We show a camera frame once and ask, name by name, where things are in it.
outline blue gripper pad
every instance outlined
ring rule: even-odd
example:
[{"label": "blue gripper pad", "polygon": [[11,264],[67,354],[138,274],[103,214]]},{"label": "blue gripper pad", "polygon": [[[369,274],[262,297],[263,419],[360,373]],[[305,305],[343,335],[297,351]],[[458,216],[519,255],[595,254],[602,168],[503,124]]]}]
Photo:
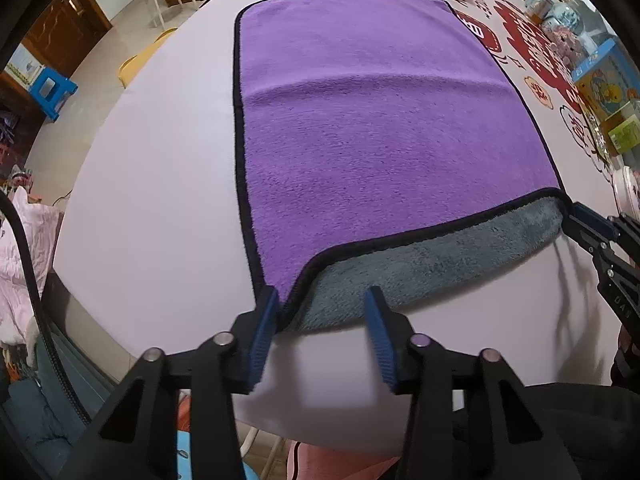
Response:
[{"label": "blue gripper pad", "polygon": [[248,353],[248,379],[251,389],[262,379],[262,372],[267,362],[271,340],[276,331],[276,318],[279,308],[278,291],[272,286],[265,287],[260,298],[258,298],[257,313],[260,318],[255,330],[254,341],[249,347]]},{"label": "blue gripper pad", "polygon": [[615,241],[618,238],[618,232],[612,222],[584,204],[574,202],[573,214],[578,220],[588,225],[588,227],[601,234],[607,240]]},{"label": "blue gripper pad", "polygon": [[398,386],[396,353],[394,352],[394,346],[391,343],[390,334],[383,319],[381,308],[388,310],[381,289],[378,286],[368,288],[364,295],[364,319],[367,324],[367,329],[369,330],[371,342],[373,343],[374,352],[376,353],[382,380],[393,392]]}]

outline floor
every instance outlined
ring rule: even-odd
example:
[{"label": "floor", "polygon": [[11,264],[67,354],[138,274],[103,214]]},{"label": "floor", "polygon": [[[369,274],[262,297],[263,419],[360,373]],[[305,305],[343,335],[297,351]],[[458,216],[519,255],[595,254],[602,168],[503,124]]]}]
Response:
[{"label": "floor", "polygon": [[[116,76],[120,65],[153,42],[162,32],[151,20],[145,0],[133,0],[113,20],[113,28],[71,76],[78,91],[60,110],[60,118],[40,129],[27,158],[33,171],[32,192],[53,201],[72,189],[82,162],[123,88]],[[193,4],[162,6],[167,28],[178,27],[194,12]]]},{"label": "floor", "polygon": [[[123,92],[116,72],[129,57],[152,43],[162,32],[155,27],[149,13],[150,2],[134,0],[113,20],[113,28],[84,59],[71,79],[78,91],[60,110],[55,123],[47,122],[40,129],[33,144],[26,167],[33,171],[32,192],[43,202],[53,204],[74,186],[80,167],[91,147],[94,136]],[[179,27],[194,12],[192,4],[183,9],[161,6],[166,27]],[[65,200],[56,207],[64,210]],[[78,301],[58,282],[50,307],[52,317],[61,324],[73,340],[99,368],[114,380],[120,380],[136,361],[119,346],[89,316]],[[249,427],[238,422],[238,435],[242,442]],[[258,476],[264,468],[276,436],[261,431],[244,461]],[[289,446],[281,446],[275,457],[269,480],[286,478],[286,457]]]}]

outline tissue box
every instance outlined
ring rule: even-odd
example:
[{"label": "tissue box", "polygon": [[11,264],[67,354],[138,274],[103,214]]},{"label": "tissue box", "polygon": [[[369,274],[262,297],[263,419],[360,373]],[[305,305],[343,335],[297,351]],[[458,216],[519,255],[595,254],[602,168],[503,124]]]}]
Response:
[{"label": "tissue box", "polygon": [[580,63],[572,79],[601,121],[640,97],[640,75],[611,38]]}]

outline pink cloth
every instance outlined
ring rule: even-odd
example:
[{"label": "pink cloth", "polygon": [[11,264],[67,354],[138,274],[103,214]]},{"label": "pink cloth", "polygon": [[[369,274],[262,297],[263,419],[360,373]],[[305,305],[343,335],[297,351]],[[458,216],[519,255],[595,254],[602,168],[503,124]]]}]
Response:
[{"label": "pink cloth", "polygon": [[[12,203],[24,227],[38,292],[42,296],[56,246],[60,211],[44,204],[30,204],[23,187],[15,191]],[[0,346],[25,344],[32,318],[18,245],[5,220],[0,226]]]},{"label": "pink cloth", "polygon": [[377,480],[398,457],[346,453],[292,443],[287,460],[288,480]]}]

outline microfiber towel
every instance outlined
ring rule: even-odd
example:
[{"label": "microfiber towel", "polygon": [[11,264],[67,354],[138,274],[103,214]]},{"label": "microfiber towel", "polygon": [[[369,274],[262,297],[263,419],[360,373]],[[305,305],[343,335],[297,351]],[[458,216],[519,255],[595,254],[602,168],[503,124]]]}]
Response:
[{"label": "microfiber towel", "polygon": [[274,285],[289,319],[336,262],[562,195],[522,98],[442,0],[264,0],[234,58],[254,291]]}]

